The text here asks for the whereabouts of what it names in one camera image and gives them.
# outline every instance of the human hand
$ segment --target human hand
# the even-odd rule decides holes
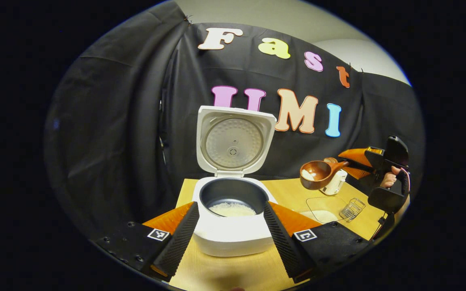
[[[400,173],[400,169],[392,166],[392,171],[384,175],[384,179],[381,182],[381,187],[391,188],[391,186],[393,186],[393,184],[396,182],[396,175],[398,175],[399,173]]]

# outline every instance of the yellow letter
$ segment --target yellow letter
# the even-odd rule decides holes
[[[276,38],[263,38],[264,44],[260,44],[258,49],[267,55],[276,55],[282,59],[290,58],[289,46],[285,42]]]
[[[278,95],[281,97],[280,105],[280,117],[276,123],[274,129],[277,131],[288,131],[289,125],[287,119],[290,118],[290,125],[292,130],[296,131],[298,125],[299,131],[304,134],[311,134],[314,132],[314,114],[316,112],[316,105],[318,105],[318,99],[314,96],[307,96],[301,104],[298,105],[298,99],[296,94],[289,89],[279,89]]]
[[[236,36],[244,34],[244,32],[235,28],[208,28],[206,31],[208,32],[206,39],[198,46],[201,50],[222,50],[224,45],[220,43],[221,40],[229,44],[233,41],[233,34]]]

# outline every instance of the pink letter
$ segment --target pink letter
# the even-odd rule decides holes
[[[246,94],[249,98],[248,110],[260,111],[260,101],[266,96],[265,91],[249,88],[244,90],[244,94]]]
[[[309,69],[318,72],[323,71],[323,65],[321,64],[321,57],[319,55],[313,52],[305,52],[305,59],[305,65],[307,65]]]
[[[231,107],[233,95],[235,95],[238,90],[231,86],[215,86],[211,89],[211,92],[215,94],[214,106]]]

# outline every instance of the wooden measuring cup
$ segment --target wooden measuring cup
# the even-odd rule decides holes
[[[325,160],[307,162],[307,164],[301,166],[299,170],[300,182],[303,187],[309,190],[321,189],[329,184],[335,173],[349,164],[350,163],[347,161],[337,162],[333,157],[327,157]]]

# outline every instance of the rice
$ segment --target rice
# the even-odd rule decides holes
[[[310,180],[310,181],[314,181],[314,176],[316,174],[312,175],[311,173],[309,173],[307,170],[301,170],[301,176],[307,180]]]
[[[335,214],[326,210],[314,210],[312,212],[305,211],[301,212],[304,216],[319,221],[320,223],[329,223],[332,221],[338,221],[340,218],[336,217]]]
[[[224,217],[246,217],[256,214],[253,209],[239,203],[220,203],[210,207],[210,210]]]

